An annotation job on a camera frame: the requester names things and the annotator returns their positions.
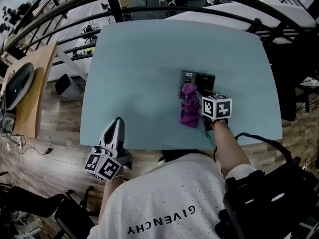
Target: forearm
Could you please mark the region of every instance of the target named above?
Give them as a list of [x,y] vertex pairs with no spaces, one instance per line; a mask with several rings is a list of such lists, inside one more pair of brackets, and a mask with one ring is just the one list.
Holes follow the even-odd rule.
[[216,124],[214,130],[217,154],[224,178],[236,166],[250,164],[246,154],[239,146],[226,123]]
[[99,223],[101,222],[102,216],[105,211],[106,203],[110,197],[110,195],[123,183],[123,176],[119,176],[113,179],[111,182],[106,182],[103,193],[103,200],[99,214]]

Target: bracelet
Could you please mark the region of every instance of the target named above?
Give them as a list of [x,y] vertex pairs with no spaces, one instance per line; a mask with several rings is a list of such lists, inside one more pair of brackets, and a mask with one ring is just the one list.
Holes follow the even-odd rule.
[[214,130],[214,129],[215,129],[215,126],[216,126],[217,124],[219,124],[219,123],[222,123],[222,122],[227,123],[225,119],[217,119],[217,120],[214,120],[214,121],[211,123],[210,127]]

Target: person's right arm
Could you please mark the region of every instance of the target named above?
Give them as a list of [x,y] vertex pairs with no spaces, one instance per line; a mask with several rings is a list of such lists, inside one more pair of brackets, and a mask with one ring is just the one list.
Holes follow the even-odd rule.
[[246,154],[225,122],[216,124],[214,131],[217,154],[224,178],[236,166],[250,164]]

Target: white table leg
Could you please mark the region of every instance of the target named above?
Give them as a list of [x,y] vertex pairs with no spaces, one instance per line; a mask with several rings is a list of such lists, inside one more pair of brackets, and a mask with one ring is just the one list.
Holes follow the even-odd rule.
[[85,70],[75,64],[72,59],[70,59],[59,47],[57,47],[56,55],[65,63],[67,64],[71,70],[77,73],[81,78],[85,81],[88,79],[88,75],[86,74]]

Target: white shirt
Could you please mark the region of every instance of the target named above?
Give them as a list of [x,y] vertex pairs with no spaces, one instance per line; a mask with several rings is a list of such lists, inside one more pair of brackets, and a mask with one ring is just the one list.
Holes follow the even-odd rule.
[[[253,171],[251,165],[240,165],[227,178],[241,179]],[[225,208],[224,182],[206,155],[168,162],[118,187],[88,239],[217,239],[214,228]]]

